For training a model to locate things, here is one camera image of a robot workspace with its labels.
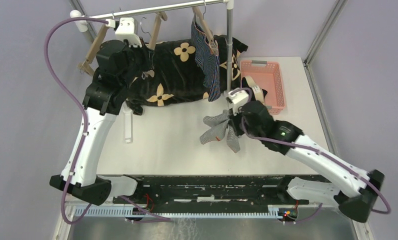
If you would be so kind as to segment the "beige hanger with navy underwear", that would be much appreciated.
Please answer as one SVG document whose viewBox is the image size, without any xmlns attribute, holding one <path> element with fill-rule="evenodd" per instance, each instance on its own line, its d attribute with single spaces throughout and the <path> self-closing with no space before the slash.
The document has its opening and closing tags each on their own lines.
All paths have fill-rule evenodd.
<svg viewBox="0 0 398 240">
<path fill-rule="evenodd" d="M 205 21 L 204 14 L 198 6 L 192 7 L 193 19 L 190 27 L 192 44 L 196 49 L 204 51 L 207 49 L 210 54 L 218 56 L 218 44 L 214 40 L 214 34 Z"/>
</svg>

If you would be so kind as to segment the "black underwear cream waistband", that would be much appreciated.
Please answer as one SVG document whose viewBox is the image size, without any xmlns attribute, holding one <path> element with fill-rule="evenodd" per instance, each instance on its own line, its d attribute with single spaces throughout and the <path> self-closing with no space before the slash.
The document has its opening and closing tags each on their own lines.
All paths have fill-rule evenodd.
<svg viewBox="0 0 398 240">
<path fill-rule="evenodd" d="M 244 76 L 241 80 L 241 87 L 250 88 L 253 92 L 253 99 L 265 104 L 265 97 L 268 91 L 261 88 L 251 76 Z"/>
</svg>

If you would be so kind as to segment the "navy striped underwear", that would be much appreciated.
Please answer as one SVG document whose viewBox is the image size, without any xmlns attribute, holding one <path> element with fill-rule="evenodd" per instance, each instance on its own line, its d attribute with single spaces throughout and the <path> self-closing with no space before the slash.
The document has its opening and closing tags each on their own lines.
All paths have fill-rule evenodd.
<svg viewBox="0 0 398 240">
<path fill-rule="evenodd" d="M 221 96 L 218 45 L 209 42 L 205 31 L 195 19 L 191 24 L 191 40 L 195 47 L 194 60 L 204 74 L 203 86 L 208 89 L 208 101 L 216 101 Z"/>
</svg>

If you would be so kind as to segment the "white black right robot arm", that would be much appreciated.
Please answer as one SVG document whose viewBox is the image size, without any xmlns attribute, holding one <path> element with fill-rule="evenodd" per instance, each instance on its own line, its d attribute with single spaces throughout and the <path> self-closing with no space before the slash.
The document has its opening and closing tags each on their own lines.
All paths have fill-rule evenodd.
<svg viewBox="0 0 398 240">
<path fill-rule="evenodd" d="M 288 204 L 295 199 L 329 205 L 359 223 L 367 222 L 371 213 L 391 213 L 381 193 L 385 180 L 381 171 L 367 171 L 344 161 L 294 124 L 275 120 L 259 101 L 242 106 L 230 104 L 229 117 L 241 134 L 260 141 L 270 151 L 308 166 L 326 179 L 320 182 L 286 175 L 275 191 L 279 202 Z"/>
</svg>

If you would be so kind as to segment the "beige clip hanger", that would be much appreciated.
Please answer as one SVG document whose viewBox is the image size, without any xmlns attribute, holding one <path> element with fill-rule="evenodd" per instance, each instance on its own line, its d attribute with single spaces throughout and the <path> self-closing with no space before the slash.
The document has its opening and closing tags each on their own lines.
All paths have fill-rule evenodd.
<svg viewBox="0 0 398 240">
<path fill-rule="evenodd" d="M 124 20 L 116 19 L 114 15 L 112 15 L 112 23 L 109 24 L 113 30 L 115 31 L 115 38 L 121 42 L 124 41 Z"/>
</svg>

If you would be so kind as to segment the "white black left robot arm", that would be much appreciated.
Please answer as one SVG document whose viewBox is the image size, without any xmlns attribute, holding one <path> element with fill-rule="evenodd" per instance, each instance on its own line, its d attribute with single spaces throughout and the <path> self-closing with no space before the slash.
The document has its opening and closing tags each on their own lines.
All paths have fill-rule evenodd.
<svg viewBox="0 0 398 240">
<path fill-rule="evenodd" d="M 81 121 L 65 168 L 51 176 L 51 187 L 96 206 L 118 195 L 125 195 L 134 204 L 143 200 L 145 191 L 136 180 L 99 176 L 97 168 L 107 135 L 128 98 L 129 86 L 135 77 L 152 69 L 153 54 L 144 42 L 133 46 L 127 40 L 109 40 L 100 45 L 98 67 L 81 104 L 87 120 Z"/>
</svg>

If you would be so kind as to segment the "beige hanger with striped underwear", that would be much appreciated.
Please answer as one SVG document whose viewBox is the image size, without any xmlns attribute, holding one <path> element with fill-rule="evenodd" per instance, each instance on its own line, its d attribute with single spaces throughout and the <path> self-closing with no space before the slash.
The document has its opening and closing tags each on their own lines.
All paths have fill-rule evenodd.
<svg viewBox="0 0 398 240">
<path fill-rule="evenodd" d="M 158 39 L 158 36 L 159 36 L 161 23 L 162 23 L 162 21 L 167 21 L 168 20 L 168 16 L 167 16 L 167 14 L 164 11 L 156 12 L 156 16 L 155 16 L 152 32 L 144 31 L 144 29 L 143 29 L 143 19 L 146 19 L 146 17 L 142 17 L 141 18 L 140 29 L 141 29 L 141 31 L 144 34 L 149 34 L 150 39 L 149 39 L 149 42 L 147 44 L 147 47 L 150 50 L 154 51 L 155 48 L 156 48 L 156 44 L 157 44 L 157 39 Z"/>
</svg>

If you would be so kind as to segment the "grey white striped underwear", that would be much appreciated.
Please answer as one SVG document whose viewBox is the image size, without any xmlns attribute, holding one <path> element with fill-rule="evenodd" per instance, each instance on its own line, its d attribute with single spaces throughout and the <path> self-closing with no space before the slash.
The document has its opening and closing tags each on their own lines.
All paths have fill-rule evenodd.
<svg viewBox="0 0 398 240">
<path fill-rule="evenodd" d="M 213 141 L 219 142 L 226 139 L 227 146 L 234 153 L 238 153 L 241 147 L 235 128 L 230 124 L 231 116 L 232 114 L 227 109 L 223 110 L 219 115 L 205 116 L 202 121 L 209 129 L 199 137 L 200 143 L 205 145 Z"/>
</svg>

